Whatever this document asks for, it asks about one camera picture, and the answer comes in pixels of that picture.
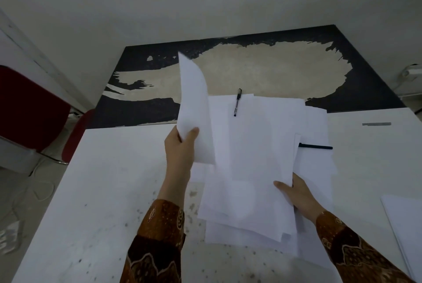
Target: wall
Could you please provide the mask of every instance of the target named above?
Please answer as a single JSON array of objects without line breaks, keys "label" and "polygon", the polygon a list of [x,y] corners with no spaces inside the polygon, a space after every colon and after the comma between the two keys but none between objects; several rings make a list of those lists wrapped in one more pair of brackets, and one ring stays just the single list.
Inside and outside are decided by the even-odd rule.
[{"label": "wall", "polygon": [[28,58],[2,31],[0,31],[0,65],[14,69],[70,105],[79,110],[85,110],[81,104],[63,90],[45,71]]},{"label": "wall", "polygon": [[336,24],[392,87],[422,63],[422,0],[0,0],[96,103],[126,45]]}]

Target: black pen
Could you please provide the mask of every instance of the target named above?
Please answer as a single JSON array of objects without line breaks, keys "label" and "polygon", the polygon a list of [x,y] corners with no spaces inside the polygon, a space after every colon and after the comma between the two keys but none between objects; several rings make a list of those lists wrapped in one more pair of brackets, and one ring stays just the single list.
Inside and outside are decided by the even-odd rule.
[{"label": "black pen", "polygon": [[237,106],[239,105],[239,100],[240,100],[241,96],[242,96],[242,89],[239,88],[238,89],[238,97],[236,98],[235,116],[237,114]]},{"label": "black pen", "polygon": [[299,143],[299,147],[310,147],[313,149],[325,149],[325,150],[332,150],[332,146],[323,146],[323,145],[311,145],[311,144],[303,144]]}]

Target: hand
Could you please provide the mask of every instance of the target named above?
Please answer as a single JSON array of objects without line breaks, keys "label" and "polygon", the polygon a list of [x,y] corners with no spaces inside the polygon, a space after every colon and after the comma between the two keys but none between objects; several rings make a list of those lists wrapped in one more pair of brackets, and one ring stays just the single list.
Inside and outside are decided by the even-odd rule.
[{"label": "hand", "polygon": [[305,181],[293,173],[293,187],[279,181],[274,181],[274,185],[280,191],[284,192],[296,206],[302,215],[314,224],[318,216],[325,209],[315,200]]},{"label": "hand", "polygon": [[182,142],[175,126],[164,141],[167,170],[157,198],[173,202],[182,209],[193,164],[195,139],[198,134],[199,128],[193,128]]}]

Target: floor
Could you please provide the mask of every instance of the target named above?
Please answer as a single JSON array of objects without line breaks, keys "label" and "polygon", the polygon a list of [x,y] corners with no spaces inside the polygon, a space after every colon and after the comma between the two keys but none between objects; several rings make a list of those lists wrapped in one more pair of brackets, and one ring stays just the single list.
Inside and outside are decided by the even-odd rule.
[{"label": "floor", "polygon": [[[413,111],[422,108],[422,97],[407,97],[403,99],[406,106]],[[57,140],[45,150],[46,154],[60,157],[73,125],[69,124],[62,131]],[[23,225],[21,226],[22,240],[19,249],[6,255],[0,255],[0,277],[3,283],[10,283],[13,276],[44,216],[51,199],[52,192],[59,185],[66,166],[50,161],[43,161],[36,169],[35,174],[18,174],[0,168],[0,230],[16,221],[16,216]]]}]

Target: brown patterned sleeve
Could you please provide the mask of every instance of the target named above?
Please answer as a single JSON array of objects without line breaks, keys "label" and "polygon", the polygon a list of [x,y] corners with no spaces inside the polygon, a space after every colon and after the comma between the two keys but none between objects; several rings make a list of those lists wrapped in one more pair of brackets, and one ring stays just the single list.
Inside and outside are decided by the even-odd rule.
[{"label": "brown patterned sleeve", "polygon": [[318,236],[343,282],[414,282],[334,214],[323,212],[316,224]]},{"label": "brown patterned sleeve", "polygon": [[183,210],[169,201],[155,200],[127,252],[120,283],[181,282],[183,229]]}]

